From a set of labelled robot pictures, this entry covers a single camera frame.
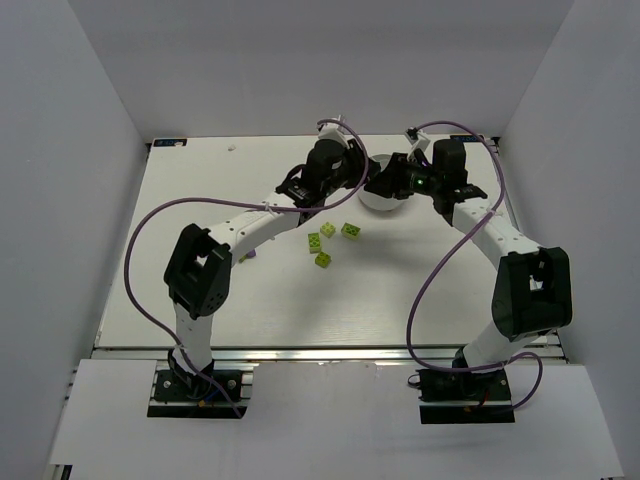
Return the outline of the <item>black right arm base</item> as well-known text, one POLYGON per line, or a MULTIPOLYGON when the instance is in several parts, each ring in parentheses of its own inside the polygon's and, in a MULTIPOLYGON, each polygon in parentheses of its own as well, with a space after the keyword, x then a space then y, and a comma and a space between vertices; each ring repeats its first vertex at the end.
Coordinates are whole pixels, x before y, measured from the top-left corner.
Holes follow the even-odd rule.
POLYGON ((506 372, 446 373, 417 370, 407 379, 419 392, 423 425, 511 424, 515 422, 506 372))

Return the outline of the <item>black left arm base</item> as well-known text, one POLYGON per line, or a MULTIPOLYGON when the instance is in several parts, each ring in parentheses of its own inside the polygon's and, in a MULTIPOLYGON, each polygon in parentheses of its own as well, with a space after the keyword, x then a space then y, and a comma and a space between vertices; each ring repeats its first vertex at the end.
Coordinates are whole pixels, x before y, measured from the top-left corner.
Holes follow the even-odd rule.
POLYGON ((212 361, 202 378, 167 355, 168 365, 156 369, 147 407, 148 418, 240 420, 248 408, 247 372, 216 369, 212 361))

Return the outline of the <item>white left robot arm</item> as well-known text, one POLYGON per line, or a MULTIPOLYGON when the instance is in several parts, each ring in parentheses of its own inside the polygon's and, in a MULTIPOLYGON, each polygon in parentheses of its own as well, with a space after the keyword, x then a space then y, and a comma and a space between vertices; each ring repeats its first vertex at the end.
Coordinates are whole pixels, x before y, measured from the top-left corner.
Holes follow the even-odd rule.
POLYGON ((320 139, 306 162, 259 206, 210 228, 185 227, 164 274, 182 344, 172 354, 176 364, 192 375, 211 366, 212 316, 228 297, 231 270, 240 257, 306 223, 336 191, 353 189, 379 172, 356 141, 320 139))

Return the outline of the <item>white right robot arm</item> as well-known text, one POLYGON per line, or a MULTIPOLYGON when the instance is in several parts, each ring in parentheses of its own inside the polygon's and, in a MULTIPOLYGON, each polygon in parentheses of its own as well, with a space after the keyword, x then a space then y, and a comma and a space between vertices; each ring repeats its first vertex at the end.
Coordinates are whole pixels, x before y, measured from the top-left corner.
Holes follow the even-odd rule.
POLYGON ((421 146, 408 154, 395 153, 374 168, 364 189, 394 200, 413 194, 430 197, 436 212, 495 268, 492 320, 459 351, 455 369, 495 370, 533 339, 571 323, 568 254, 560 247, 545 248, 527 238, 499 214, 498 203, 469 182, 462 142, 438 140, 430 157, 421 146))

